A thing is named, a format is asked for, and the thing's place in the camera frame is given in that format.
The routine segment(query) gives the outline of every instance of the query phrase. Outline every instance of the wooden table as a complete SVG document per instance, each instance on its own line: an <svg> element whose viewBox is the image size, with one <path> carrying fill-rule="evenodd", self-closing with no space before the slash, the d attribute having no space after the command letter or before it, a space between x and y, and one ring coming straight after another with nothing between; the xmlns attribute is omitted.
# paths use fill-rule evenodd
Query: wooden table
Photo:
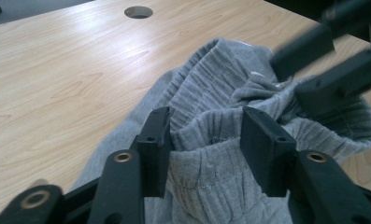
<svg viewBox="0 0 371 224"><path fill-rule="evenodd" d="M153 15L130 19L132 6ZM38 178L68 191L154 81L210 39L277 49L313 23L262 0L96 0L0 25L0 211ZM367 46L342 38L298 77ZM371 151L343 167L371 189Z"/></svg>

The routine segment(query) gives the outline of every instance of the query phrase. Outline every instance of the knit fabric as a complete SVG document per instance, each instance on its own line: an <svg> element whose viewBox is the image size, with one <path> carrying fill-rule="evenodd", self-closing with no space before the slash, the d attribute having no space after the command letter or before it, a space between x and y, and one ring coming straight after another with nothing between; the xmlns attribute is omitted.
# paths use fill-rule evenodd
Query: knit fabric
<svg viewBox="0 0 371 224"><path fill-rule="evenodd" d="M145 200L147 223L291 223L287 200L268 198L239 148L242 107L263 110L296 141L337 161L371 148L371 108L362 99L316 119L299 116L296 82L278 83L266 47L217 38L152 86L92 154L77 188L97 178L107 156L129 148L151 110L169 106L175 150L164 199Z"/></svg>

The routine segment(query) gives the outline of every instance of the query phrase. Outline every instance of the gray cloth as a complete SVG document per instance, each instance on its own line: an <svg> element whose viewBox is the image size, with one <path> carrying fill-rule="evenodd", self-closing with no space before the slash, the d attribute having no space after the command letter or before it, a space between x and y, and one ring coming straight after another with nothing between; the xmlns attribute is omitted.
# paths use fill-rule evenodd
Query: gray cloth
<svg viewBox="0 0 371 224"><path fill-rule="evenodd" d="M97 178L110 153L128 148L151 110L170 106L175 151L164 199L145 200L147 223L291 223L287 200L266 197L242 156L242 106L269 114L297 150L315 149L337 161L371 148L371 108L359 98L321 119L299 117L293 90L307 78L278 83L271 56L268 48L222 38L207 43L155 83L93 153L73 188Z"/></svg>

